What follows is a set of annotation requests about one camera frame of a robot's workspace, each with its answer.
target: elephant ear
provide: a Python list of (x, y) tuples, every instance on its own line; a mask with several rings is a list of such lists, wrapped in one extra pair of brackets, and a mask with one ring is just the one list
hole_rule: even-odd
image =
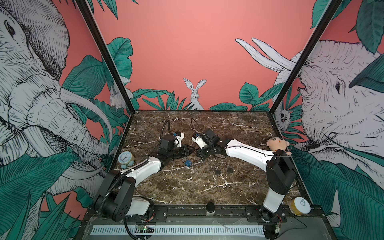
[(16, 19), (46, 70), (58, 80), (70, 40), (63, 17), (52, 0), (0, 0), (0, 6)]

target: elephant eye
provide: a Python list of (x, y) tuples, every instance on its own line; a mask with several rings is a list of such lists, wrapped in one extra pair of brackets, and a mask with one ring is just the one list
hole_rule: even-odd
[(337, 92), (340, 94), (340, 82), (337, 82), (335, 87)]
[(8, 30), (8, 32), (9, 32), (9, 34), (12, 36), (12, 38), (13, 38), (13, 36), (15, 35), (15, 30), (13, 29), (13, 27), (9, 24), (9, 22), (8, 21), (4, 21), (4, 25), (5, 25), (5, 27), (7, 28), (7, 30)]

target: rabbit illustration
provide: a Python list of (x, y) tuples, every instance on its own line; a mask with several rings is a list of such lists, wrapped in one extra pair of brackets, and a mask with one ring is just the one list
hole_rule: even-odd
[(193, 107), (192, 107), (192, 110), (204, 110), (204, 108), (200, 105), (198, 99), (199, 99), (199, 94), (197, 93), (197, 91), (199, 90), (199, 88), (201, 88), (207, 81), (204, 79), (204, 80), (201, 80), (196, 88), (193, 88), (193, 84), (191, 83), (191, 81), (189, 81), (188, 79), (185, 79), (184, 78), (184, 82), (185, 84), (187, 85), (187, 88), (191, 89), (192, 90), (192, 94), (191, 94), (191, 103), (193, 104)]

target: black padlock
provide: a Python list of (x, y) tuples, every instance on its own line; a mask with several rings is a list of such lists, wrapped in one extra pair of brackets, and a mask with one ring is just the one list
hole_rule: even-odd
[(227, 173), (233, 173), (233, 168), (229, 165), (227, 165)]
[(218, 167), (215, 167), (215, 175), (216, 176), (220, 176), (221, 175), (220, 169)]

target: roll of tape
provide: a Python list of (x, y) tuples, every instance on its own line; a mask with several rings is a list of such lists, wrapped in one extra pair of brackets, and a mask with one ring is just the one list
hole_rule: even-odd
[(302, 197), (297, 197), (289, 202), (289, 209), (296, 216), (308, 214), (311, 211), (310, 203)]

